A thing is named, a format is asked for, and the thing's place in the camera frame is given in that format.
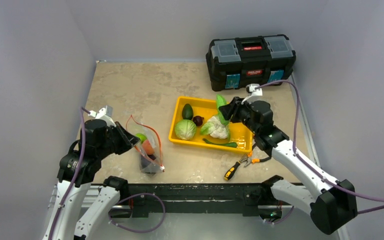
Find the small green ball vegetable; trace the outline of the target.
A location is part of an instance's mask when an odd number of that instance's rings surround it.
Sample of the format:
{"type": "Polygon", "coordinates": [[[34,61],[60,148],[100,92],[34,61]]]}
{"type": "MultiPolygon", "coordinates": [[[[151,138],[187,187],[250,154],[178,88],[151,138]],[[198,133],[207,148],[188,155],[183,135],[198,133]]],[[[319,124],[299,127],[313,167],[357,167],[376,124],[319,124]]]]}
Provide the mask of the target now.
{"type": "Polygon", "coordinates": [[[136,133],[135,136],[140,139],[141,143],[144,143],[148,139],[147,136],[145,134],[142,134],[142,133],[136,133]]]}

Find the green pepper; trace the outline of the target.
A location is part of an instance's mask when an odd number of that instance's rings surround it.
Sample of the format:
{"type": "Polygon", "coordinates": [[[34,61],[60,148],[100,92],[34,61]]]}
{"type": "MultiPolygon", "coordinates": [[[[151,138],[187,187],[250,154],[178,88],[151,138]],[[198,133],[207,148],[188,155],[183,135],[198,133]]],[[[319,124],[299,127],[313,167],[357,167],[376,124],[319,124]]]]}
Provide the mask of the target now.
{"type": "Polygon", "coordinates": [[[220,107],[223,107],[228,104],[226,99],[222,95],[217,94],[215,99],[215,104],[216,104],[216,110],[217,110],[217,118],[219,122],[222,125],[227,126],[230,123],[230,121],[224,118],[222,112],[219,109],[220,107]]]}

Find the clear orange zip bag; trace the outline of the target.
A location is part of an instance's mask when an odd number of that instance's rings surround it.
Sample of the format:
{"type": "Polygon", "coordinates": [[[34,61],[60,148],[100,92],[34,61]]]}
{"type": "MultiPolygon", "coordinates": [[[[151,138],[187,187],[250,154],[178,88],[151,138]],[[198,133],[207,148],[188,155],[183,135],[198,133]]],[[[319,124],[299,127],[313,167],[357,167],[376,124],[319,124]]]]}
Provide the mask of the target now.
{"type": "Polygon", "coordinates": [[[147,175],[164,173],[162,141],[157,131],[134,119],[132,115],[129,116],[125,126],[129,133],[139,138],[139,143],[134,149],[139,154],[140,171],[147,175]]]}

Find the red peach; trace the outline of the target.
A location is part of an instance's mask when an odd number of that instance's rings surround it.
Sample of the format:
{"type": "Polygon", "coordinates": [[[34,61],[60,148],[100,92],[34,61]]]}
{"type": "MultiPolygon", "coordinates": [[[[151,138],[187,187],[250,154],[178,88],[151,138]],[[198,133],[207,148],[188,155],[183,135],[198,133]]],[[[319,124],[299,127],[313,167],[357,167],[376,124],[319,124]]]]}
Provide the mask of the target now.
{"type": "Polygon", "coordinates": [[[153,155],[155,153],[155,150],[154,148],[152,147],[150,141],[147,139],[145,142],[143,142],[141,144],[144,152],[147,154],[147,155],[153,155]]]}

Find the purple eggplant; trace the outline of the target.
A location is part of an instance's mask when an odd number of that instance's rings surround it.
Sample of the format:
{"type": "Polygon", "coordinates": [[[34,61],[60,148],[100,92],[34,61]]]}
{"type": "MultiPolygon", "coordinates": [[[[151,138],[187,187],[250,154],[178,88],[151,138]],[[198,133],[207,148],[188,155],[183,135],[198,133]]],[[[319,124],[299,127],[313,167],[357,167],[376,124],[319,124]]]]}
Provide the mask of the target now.
{"type": "Polygon", "coordinates": [[[144,174],[156,174],[160,170],[160,166],[152,161],[149,161],[144,156],[140,157],[140,171],[144,174]]]}

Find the green cabbage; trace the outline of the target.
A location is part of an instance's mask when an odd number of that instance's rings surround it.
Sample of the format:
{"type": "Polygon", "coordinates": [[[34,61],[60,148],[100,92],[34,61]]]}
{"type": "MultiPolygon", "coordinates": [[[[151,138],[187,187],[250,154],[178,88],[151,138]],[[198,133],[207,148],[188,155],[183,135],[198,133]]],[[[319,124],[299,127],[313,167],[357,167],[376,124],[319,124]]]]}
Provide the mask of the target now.
{"type": "Polygon", "coordinates": [[[189,119],[180,120],[174,127],[175,135],[181,140],[191,140],[197,131],[196,124],[189,119]]]}

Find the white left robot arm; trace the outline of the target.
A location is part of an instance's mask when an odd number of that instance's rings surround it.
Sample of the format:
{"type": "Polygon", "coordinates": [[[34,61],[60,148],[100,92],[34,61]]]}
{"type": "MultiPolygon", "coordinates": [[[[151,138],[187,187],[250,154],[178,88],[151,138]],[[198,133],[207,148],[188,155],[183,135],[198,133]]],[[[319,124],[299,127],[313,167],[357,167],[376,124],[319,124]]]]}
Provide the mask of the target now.
{"type": "Polygon", "coordinates": [[[85,240],[95,231],[97,221],[115,204],[129,199],[126,179],[109,176],[97,199],[82,218],[82,204],[102,160],[112,154],[121,155],[140,143],[140,139],[126,131],[119,122],[108,125],[102,119],[81,122],[80,138],[60,160],[57,174],[55,204],[45,240],[85,240]]]}

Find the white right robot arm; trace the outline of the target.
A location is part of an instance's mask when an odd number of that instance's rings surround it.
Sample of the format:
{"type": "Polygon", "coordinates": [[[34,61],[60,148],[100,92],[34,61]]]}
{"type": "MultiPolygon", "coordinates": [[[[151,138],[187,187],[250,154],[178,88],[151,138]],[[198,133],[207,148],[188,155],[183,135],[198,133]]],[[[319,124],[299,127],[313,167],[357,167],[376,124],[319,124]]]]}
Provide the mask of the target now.
{"type": "Polygon", "coordinates": [[[308,214],[326,235],[358,215],[354,185],[348,180],[337,180],[306,156],[300,156],[294,142],[275,126],[268,102],[247,102],[244,98],[234,97],[217,109],[225,120],[247,127],[254,135],[256,146],[285,166],[304,186],[272,177],[269,185],[260,191],[264,202],[272,204],[280,200],[291,204],[308,214]]]}

